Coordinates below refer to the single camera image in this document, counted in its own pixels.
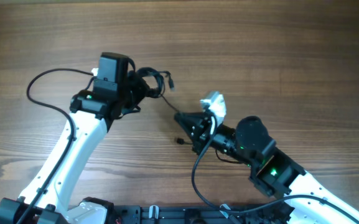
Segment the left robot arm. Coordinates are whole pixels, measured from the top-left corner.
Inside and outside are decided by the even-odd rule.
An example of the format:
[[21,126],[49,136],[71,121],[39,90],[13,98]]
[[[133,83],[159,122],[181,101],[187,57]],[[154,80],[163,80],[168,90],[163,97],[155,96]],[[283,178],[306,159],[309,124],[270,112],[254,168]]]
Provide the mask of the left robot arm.
[[77,207],[69,201],[80,174],[110,130],[113,121],[138,113],[147,96],[144,80],[126,55],[103,52],[90,72],[92,90],[73,96],[65,129],[41,170],[18,199],[0,201],[0,223],[114,223],[114,205],[87,198]]

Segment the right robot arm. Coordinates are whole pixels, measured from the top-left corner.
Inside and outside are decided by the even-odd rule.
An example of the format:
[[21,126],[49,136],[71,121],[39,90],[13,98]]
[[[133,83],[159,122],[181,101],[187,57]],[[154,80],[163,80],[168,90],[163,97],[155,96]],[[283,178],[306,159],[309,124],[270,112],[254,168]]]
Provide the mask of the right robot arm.
[[336,197],[314,176],[277,148],[257,116],[242,119],[235,128],[221,124],[211,112],[176,113],[175,121],[190,138],[201,159],[214,148],[250,168],[249,180],[274,201],[257,208],[235,211],[248,218],[262,217],[280,223],[359,223],[359,211]]

